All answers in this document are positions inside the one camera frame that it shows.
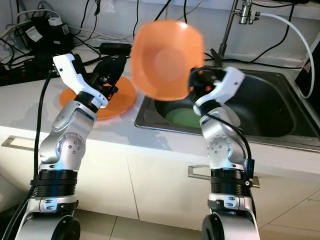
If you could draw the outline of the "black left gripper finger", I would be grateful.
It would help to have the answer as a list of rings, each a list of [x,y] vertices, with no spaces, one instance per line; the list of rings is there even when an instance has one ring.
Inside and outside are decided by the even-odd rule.
[[[108,78],[111,74],[110,67],[114,61],[114,58],[107,57],[96,64],[91,74],[91,86],[103,86],[108,83]]]
[[[128,57],[126,55],[118,55],[110,57],[106,63],[106,84],[115,87],[119,78],[124,72]]]

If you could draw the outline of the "orange bowl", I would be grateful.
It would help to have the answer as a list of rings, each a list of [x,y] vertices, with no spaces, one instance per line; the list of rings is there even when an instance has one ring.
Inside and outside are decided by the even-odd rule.
[[[130,52],[133,85],[147,98],[158,101],[187,98],[191,70],[204,64],[201,32],[177,20],[144,23]]]

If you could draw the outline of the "black power adapter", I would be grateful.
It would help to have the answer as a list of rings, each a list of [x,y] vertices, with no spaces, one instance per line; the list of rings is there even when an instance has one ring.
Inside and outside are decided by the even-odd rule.
[[[103,42],[98,46],[101,55],[128,56],[132,45],[128,43],[108,43]]]

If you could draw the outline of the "grey bowl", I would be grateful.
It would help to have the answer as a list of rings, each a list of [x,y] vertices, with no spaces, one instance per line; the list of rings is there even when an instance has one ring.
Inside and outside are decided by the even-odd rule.
[[[221,106],[225,109],[228,116],[226,121],[235,127],[240,127],[242,121],[240,121],[238,115],[228,105],[222,103]]]

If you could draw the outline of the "green plate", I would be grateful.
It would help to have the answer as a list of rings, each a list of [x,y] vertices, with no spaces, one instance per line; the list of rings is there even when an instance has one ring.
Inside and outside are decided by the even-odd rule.
[[[166,119],[167,121],[177,125],[196,128],[196,129],[201,128],[201,124],[200,124],[201,117],[195,114],[195,112],[192,109],[180,108],[180,109],[170,110],[166,114]]]

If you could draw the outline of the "metal faucet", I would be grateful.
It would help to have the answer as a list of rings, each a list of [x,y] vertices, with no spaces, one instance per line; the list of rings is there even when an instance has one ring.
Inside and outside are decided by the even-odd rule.
[[[252,11],[254,5],[252,0],[242,0],[240,8],[237,8],[239,0],[233,0],[230,14],[226,23],[225,32],[222,41],[219,45],[219,50],[215,51],[214,48],[210,49],[214,67],[221,67],[224,61],[224,55],[227,49],[227,40],[230,35],[231,28],[233,27],[234,17],[238,16],[239,25],[253,25],[254,21],[259,20],[261,13],[259,11]]]

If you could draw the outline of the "black charger with white labels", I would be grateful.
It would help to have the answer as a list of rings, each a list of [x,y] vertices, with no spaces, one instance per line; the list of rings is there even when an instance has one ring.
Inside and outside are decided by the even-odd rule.
[[[74,48],[73,35],[59,17],[35,16],[14,32],[28,50],[67,54]]]

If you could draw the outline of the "stainless steel sink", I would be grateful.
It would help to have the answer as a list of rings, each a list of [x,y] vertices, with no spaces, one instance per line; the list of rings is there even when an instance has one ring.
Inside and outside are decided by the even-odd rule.
[[[226,102],[241,121],[239,127],[251,143],[320,153],[320,128],[297,98],[285,75],[269,71],[243,70],[246,78],[233,98]],[[200,128],[167,121],[171,110],[193,110],[189,98],[162,102],[144,98],[135,125],[149,130],[201,135]]]

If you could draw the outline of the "black power strip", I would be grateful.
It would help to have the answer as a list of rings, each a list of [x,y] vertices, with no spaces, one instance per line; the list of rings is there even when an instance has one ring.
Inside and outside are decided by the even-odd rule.
[[[45,80],[54,68],[55,65],[52,62],[28,62],[21,66],[5,64],[4,69],[0,71],[0,87]]]

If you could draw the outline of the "black water dispenser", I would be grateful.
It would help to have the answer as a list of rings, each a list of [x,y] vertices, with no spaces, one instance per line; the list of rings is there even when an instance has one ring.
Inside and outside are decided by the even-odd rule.
[[[320,103],[320,36],[311,45],[314,67],[307,59],[302,67],[295,84],[302,93],[302,96],[311,95],[307,98],[311,103]]]

